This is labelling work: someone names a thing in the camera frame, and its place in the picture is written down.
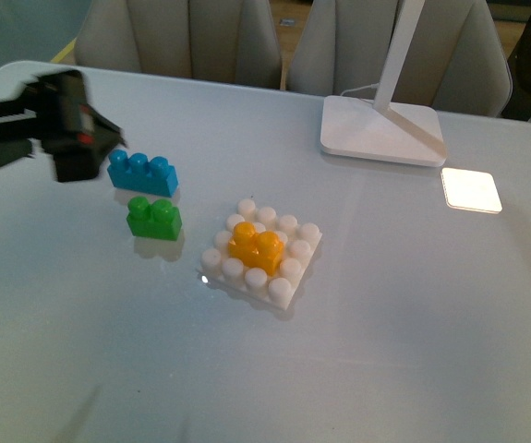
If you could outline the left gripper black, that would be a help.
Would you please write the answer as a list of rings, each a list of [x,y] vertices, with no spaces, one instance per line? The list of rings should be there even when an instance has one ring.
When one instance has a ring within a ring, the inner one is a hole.
[[[122,129],[89,105],[75,69],[39,76],[0,102],[0,168],[31,156],[34,140],[61,183],[97,177],[103,154],[126,145]]]

